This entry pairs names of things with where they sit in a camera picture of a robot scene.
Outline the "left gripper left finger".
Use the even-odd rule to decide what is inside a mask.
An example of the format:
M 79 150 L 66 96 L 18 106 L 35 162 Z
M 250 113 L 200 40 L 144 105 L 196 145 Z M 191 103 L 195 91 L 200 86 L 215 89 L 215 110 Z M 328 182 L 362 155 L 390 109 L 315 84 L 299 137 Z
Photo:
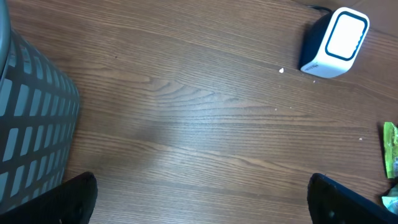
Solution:
M 93 173 L 84 172 L 1 215 L 1 224 L 89 223 L 98 196 Z

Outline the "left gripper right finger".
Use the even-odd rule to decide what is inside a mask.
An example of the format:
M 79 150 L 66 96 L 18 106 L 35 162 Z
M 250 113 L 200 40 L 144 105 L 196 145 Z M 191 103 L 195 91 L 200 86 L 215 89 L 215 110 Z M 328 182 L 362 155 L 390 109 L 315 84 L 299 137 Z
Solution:
M 397 223 L 397 215 L 320 173 L 309 180 L 307 202 L 313 224 Z

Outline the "green snack bag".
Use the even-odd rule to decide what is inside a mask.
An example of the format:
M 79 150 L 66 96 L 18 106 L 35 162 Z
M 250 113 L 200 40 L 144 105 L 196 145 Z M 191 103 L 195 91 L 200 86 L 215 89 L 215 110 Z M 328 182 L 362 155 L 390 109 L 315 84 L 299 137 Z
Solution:
M 397 177 L 397 126 L 385 122 L 383 126 L 384 162 L 388 179 Z

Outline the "teal wipes packet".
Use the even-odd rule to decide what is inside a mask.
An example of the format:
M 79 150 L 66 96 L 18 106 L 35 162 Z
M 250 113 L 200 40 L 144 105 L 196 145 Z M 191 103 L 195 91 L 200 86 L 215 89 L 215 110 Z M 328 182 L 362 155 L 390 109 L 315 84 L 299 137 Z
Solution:
M 398 215 L 398 188 L 395 185 L 387 195 L 382 196 L 383 205 L 392 213 Z

